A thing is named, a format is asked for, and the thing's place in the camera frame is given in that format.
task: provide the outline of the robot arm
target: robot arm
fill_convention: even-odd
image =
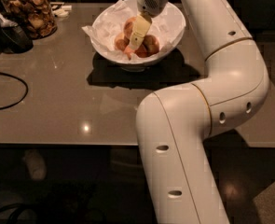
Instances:
[[[259,110],[268,93],[268,70],[227,0],[181,1],[208,77],[144,98],[136,117],[139,149],[158,223],[227,224],[203,140]],[[139,9],[158,15],[159,9],[150,13],[145,5],[138,0]]]
[[[159,15],[167,3],[168,0],[137,0],[138,14],[132,29],[130,50],[125,51],[126,53],[133,52],[140,47],[152,24],[151,18]]]

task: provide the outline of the gray table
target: gray table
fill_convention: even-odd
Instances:
[[[92,25],[110,5],[72,4],[70,16],[57,19],[55,34],[34,41],[28,52],[0,55],[0,71],[29,85],[23,102],[0,111],[0,144],[135,146],[136,110],[147,94],[206,76],[188,25],[177,49],[142,73],[124,71],[102,58],[81,27]],[[266,122],[269,112],[275,117],[271,87],[264,110],[238,128],[249,145],[275,143],[275,130],[270,129],[275,119]],[[0,77],[0,105],[18,100],[23,91],[20,83]],[[261,126],[269,126],[272,138],[256,132]]]

